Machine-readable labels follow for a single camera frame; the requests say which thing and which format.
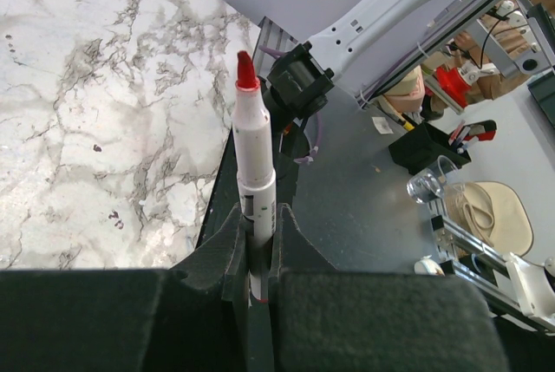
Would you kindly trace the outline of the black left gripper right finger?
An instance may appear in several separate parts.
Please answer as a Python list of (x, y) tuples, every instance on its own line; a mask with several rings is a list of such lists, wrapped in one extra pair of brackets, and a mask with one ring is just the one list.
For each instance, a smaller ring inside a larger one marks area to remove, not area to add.
[(269, 304), (278, 371), (506, 371), (478, 290), (453, 276), (338, 271), (276, 212)]

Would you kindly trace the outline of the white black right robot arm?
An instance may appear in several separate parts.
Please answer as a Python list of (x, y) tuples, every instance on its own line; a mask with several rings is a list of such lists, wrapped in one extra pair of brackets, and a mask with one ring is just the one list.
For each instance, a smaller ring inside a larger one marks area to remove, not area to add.
[(275, 130), (320, 111), (328, 102), (327, 93), (352, 63), (429, 1), (361, 0), (329, 27), (277, 59), (263, 93)]

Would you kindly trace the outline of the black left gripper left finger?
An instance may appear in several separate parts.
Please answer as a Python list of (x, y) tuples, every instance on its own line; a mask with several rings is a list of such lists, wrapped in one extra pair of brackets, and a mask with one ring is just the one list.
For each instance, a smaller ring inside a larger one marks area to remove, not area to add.
[(245, 370), (242, 223), (170, 269), (3, 271), (2, 370)]

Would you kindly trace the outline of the white red-tipped pen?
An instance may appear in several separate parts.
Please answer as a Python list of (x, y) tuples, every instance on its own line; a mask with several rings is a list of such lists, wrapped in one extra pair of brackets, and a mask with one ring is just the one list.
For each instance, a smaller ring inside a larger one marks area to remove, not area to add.
[(237, 161), (239, 201), (247, 222), (247, 250), (252, 295), (268, 301), (271, 240), (276, 231), (276, 171), (271, 115), (248, 52), (238, 52), (232, 135)]

